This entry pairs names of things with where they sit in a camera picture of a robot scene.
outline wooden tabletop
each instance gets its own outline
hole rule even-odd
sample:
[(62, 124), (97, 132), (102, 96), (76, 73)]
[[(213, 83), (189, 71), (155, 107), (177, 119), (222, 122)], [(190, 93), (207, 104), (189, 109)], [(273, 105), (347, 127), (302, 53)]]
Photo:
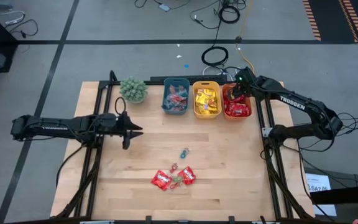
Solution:
[[(93, 113), (97, 91), (98, 82), (82, 84), (75, 116)], [(192, 99), (185, 115), (166, 115), (161, 109), (162, 94), (163, 86), (149, 86), (143, 103), (127, 103), (132, 122), (144, 129), (127, 151), (122, 149), (122, 138), (104, 138), (92, 219), (144, 220), (151, 215), (153, 220), (228, 220), (228, 216), (235, 216), (241, 221), (260, 220), (263, 215), (266, 220), (274, 220), (266, 164), (260, 158), (263, 147), (254, 99), (252, 115), (235, 122), (226, 121), (222, 114), (216, 119), (196, 118)], [(110, 113), (115, 113), (118, 96), (119, 86), (114, 86)], [(288, 105), (273, 100), (272, 108), (276, 124), (293, 125)], [(297, 148), (293, 139), (285, 145)], [(70, 140), (66, 157), (79, 146)], [(180, 159), (185, 147), (190, 153), (186, 159)], [(61, 212), (77, 191), (85, 151), (71, 158), (62, 169), (51, 215)], [(282, 159), (288, 188), (303, 208), (314, 215), (303, 190), (298, 154), (282, 148)], [(163, 192), (150, 181), (157, 170), (167, 172), (174, 162), (178, 170), (190, 166), (196, 182)], [(278, 193), (285, 216), (282, 194), (279, 190)]]

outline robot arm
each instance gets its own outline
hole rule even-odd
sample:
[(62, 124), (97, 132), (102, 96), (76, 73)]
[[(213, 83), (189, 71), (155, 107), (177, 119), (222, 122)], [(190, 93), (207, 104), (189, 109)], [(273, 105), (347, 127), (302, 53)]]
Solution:
[(293, 127), (278, 124), (269, 129), (269, 138), (276, 140), (279, 144), (287, 138), (299, 139), (306, 136), (329, 140), (335, 137), (343, 125), (337, 114), (327, 108), (324, 103), (289, 91), (272, 78), (256, 77), (249, 68), (241, 70), (236, 75), (233, 95), (236, 97), (241, 94), (254, 96), (257, 100), (280, 100), (309, 115), (311, 124)]
[(128, 149), (130, 140), (140, 136), (141, 127), (132, 123), (124, 111), (118, 117), (115, 114), (81, 116), (73, 119), (39, 118), (24, 115), (13, 121), (11, 135), (17, 141), (34, 136), (76, 139), (91, 146), (97, 135), (108, 134), (123, 137), (122, 148)]

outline gray floor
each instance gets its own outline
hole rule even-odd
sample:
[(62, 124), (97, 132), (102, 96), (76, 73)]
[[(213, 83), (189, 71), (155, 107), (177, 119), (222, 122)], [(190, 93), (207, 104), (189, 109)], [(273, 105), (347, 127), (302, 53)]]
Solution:
[[(164, 2), (173, 6), (179, 1)], [(200, 27), (188, 16), (190, 11), (208, 2), (212, 1), (192, 1), (186, 7), (165, 13), (153, 1), (137, 9), (133, 1), (128, 0), (80, 0), (68, 39), (213, 39), (214, 30)], [(28, 19), (39, 23), (39, 33), (31, 37), (34, 40), (60, 39), (72, 3), (72, 0), (14, 1), (15, 9), (25, 11)], [(211, 9), (197, 13), (197, 16), (209, 26), (217, 23)], [(1, 22), (5, 20), (8, 19), (0, 16)], [(235, 38), (240, 26), (240, 22), (223, 24), (219, 38)], [(23, 29), (31, 32), (32, 26)], [(255, 1), (244, 37), (313, 40), (302, 0)], [(42, 116), (72, 117), (81, 82), (105, 80), (110, 70), (115, 71), (118, 79), (199, 75), (205, 68), (200, 56), (209, 46), (66, 45)], [(229, 50), (226, 65), (245, 66), (234, 45), (223, 46)], [(9, 135), (11, 120), (34, 113), (56, 48), (56, 45), (21, 45), (11, 71), (0, 74), (0, 206), (22, 147)], [(287, 88), (321, 100), (338, 113), (358, 116), (358, 45), (254, 44), (241, 45), (240, 48), (253, 62), (258, 75), (282, 80)], [(209, 57), (213, 60), (219, 55)], [(307, 120), (299, 111), (291, 112), (295, 123)], [(313, 139), (303, 139), (301, 145), (311, 142)], [(66, 144), (67, 141), (62, 139), (32, 143), (5, 222), (48, 218), (55, 193), (55, 175)], [(325, 144), (322, 142), (315, 148), (322, 149)], [(358, 131), (338, 137), (328, 152), (305, 152), (304, 155), (322, 169), (358, 174)]]

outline succulent plant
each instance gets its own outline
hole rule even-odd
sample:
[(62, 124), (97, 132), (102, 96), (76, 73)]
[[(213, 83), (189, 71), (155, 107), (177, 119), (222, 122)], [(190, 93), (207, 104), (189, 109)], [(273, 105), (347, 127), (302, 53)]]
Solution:
[(143, 81), (134, 77), (129, 77), (128, 79), (120, 82), (120, 84), (120, 94), (125, 100), (131, 103), (140, 103), (147, 96), (147, 85)]

